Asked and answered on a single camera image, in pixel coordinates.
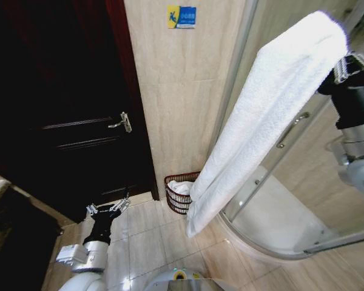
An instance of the brown basket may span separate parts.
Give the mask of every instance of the brown basket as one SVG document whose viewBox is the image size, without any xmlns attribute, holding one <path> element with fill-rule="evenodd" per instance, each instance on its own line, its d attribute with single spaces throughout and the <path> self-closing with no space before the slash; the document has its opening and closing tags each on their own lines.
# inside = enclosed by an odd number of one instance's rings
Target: brown basket
<svg viewBox="0 0 364 291">
<path fill-rule="evenodd" d="M 176 182 L 194 182 L 198 178 L 199 174 L 200 172 L 193 172 L 165 177 L 164 186 L 166 187 L 167 204 L 174 212 L 177 212 L 179 214 L 186 214 L 189 210 L 189 205 L 192 200 L 190 198 L 190 195 L 181 195 L 175 193 L 167 184 L 172 180 L 176 180 Z"/>
</svg>

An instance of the shower door handle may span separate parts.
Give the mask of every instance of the shower door handle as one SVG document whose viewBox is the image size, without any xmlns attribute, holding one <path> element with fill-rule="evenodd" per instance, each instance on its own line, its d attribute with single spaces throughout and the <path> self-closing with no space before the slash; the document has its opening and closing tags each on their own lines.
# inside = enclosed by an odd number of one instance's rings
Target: shower door handle
<svg viewBox="0 0 364 291">
<path fill-rule="evenodd" d="M 290 125 L 290 127 L 285 131 L 279 142 L 277 143 L 277 148 L 282 149 L 285 147 L 285 139 L 290 134 L 291 130 L 302 120 L 305 118 L 309 118 L 310 113 L 309 112 L 303 112 L 300 116 L 297 117 L 297 119 Z"/>
</svg>

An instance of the beige floor tile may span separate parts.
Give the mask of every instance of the beige floor tile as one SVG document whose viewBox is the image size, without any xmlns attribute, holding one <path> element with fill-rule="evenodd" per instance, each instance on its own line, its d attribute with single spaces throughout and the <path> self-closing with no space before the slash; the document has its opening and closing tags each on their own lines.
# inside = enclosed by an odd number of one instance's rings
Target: beige floor tile
<svg viewBox="0 0 364 291">
<path fill-rule="evenodd" d="M 193 255 L 189 255 L 183 259 L 179 259 L 178 261 L 172 262 L 169 264 L 169 269 L 190 269 L 192 271 L 200 273 L 204 278 L 208 278 L 209 272 L 207 271 L 205 261 L 202 257 L 201 252 L 194 253 Z"/>
<path fill-rule="evenodd" d="M 257 278 L 280 267 L 279 264 L 267 263 L 262 260 L 253 258 L 237 248 L 235 248 L 235 250 L 252 280 L 256 280 Z"/>
<path fill-rule="evenodd" d="M 257 291 L 253 282 L 244 285 L 243 287 L 239 288 L 238 291 Z"/>
<path fill-rule="evenodd" d="M 213 219 L 199 234 L 195 236 L 200 249 L 205 249 L 222 242 L 226 238 L 217 220 Z"/>
<path fill-rule="evenodd" d="M 167 265 L 155 269 L 151 272 L 145 273 L 135 279 L 131 280 L 131 291 L 143 291 L 144 288 L 160 273 L 168 271 Z"/>
<path fill-rule="evenodd" d="M 253 282 L 256 291 L 296 291 L 288 274 L 282 269 L 277 268 L 276 270 L 260 277 L 258 280 Z"/>
<path fill-rule="evenodd" d="M 124 211 L 119 217 L 112 221 L 110 227 L 110 241 L 128 237 L 128 210 Z"/>
<path fill-rule="evenodd" d="M 128 233 L 130 236 L 159 226 L 155 201 L 129 207 L 127 211 Z"/>
<path fill-rule="evenodd" d="M 240 288 L 251 281 L 232 244 L 223 241 L 201 251 L 211 278 Z"/>
<path fill-rule="evenodd" d="M 104 282 L 107 288 L 120 286 L 129 282 L 129 246 L 124 238 L 110 244 L 108 248 L 107 268 L 104 272 Z"/>
<path fill-rule="evenodd" d="M 364 280 L 336 252 L 318 253 L 283 268 L 298 290 L 364 291 Z"/>
<path fill-rule="evenodd" d="M 74 276 L 74 273 L 72 273 L 72 268 L 69 265 L 53 263 L 53 271 L 47 286 L 47 290 L 59 290 L 72 276 Z"/>
<path fill-rule="evenodd" d="M 157 208 L 157 214 L 159 217 L 159 224 L 173 222 L 184 218 L 186 215 L 178 214 L 170 209 L 167 205 L 167 199 L 164 198 L 161 201 L 155 201 L 155 207 Z"/>
<path fill-rule="evenodd" d="M 160 229 L 147 230 L 129 237 L 130 278 L 160 268 L 166 256 Z"/>
<path fill-rule="evenodd" d="M 129 206 L 134 206 L 140 203 L 144 203 L 144 202 L 148 202 L 152 200 L 152 194 L 151 192 L 146 192 L 146 193 L 142 193 L 139 195 L 135 195 L 135 196 L 130 196 L 129 200 L 131 201 L 131 203 L 129 204 Z"/>
<path fill-rule="evenodd" d="M 341 257 L 364 278 L 364 242 L 340 247 L 336 251 Z"/>
<path fill-rule="evenodd" d="M 180 219 L 160 227 L 166 261 L 171 263 L 199 250 L 195 238 L 186 235 L 186 221 Z"/>
</svg>

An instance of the beige tile wall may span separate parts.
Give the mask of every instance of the beige tile wall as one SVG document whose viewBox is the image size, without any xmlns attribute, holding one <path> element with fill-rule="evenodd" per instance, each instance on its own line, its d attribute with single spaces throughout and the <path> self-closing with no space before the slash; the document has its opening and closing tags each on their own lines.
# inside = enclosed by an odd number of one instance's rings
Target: beige tile wall
<svg viewBox="0 0 364 291">
<path fill-rule="evenodd" d="M 201 170 L 246 0 L 125 0 L 160 196 L 166 175 Z M 167 29 L 167 5 L 197 7 Z"/>
</svg>

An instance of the white towel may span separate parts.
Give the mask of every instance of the white towel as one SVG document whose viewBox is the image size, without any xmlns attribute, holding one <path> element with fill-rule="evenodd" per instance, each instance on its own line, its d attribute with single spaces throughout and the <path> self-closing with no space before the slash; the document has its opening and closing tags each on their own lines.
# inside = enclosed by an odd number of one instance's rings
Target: white towel
<svg viewBox="0 0 364 291">
<path fill-rule="evenodd" d="M 167 183 L 167 185 L 177 194 L 188 195 L 190 193 L 191 187 L 193 186 L 193 182 L 176 182 L 176 180 L 171 180 Z"/>
<path fill-rule="evenodd" d="M 189 237 L 240 190 L 346 53 L 343 30 L 322 12 L 303 18 L 259 50 L 223 132 L 190 190 Z"/>
</svg>

